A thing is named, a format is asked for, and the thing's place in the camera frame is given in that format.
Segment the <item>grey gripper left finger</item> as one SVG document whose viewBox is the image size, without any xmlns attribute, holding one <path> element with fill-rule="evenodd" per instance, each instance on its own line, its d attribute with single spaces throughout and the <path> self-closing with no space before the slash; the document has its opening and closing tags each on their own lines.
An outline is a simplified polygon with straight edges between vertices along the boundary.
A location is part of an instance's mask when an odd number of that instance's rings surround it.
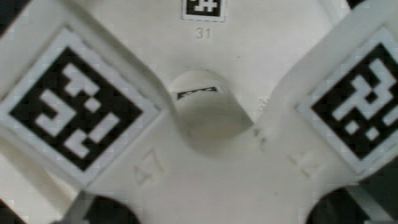
<svg viewBox="0 0 398 224">
<path fill-rule="evenodd" d="M 140 220 L 117 200 L 81 191 L 63 217 L 51 224 L 140 224 Z"/>
</svg>

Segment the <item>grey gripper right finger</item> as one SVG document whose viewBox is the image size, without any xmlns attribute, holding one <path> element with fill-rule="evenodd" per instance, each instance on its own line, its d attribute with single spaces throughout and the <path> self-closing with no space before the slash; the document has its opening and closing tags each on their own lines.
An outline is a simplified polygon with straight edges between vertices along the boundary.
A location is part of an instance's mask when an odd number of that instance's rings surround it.
<svg viewBox="0 0 398 224">
<path fill-rule="evenodd" d="M 305 224 L 398 224 L 398 196 L 348 186 L 319 199 Z"/>
</svg>

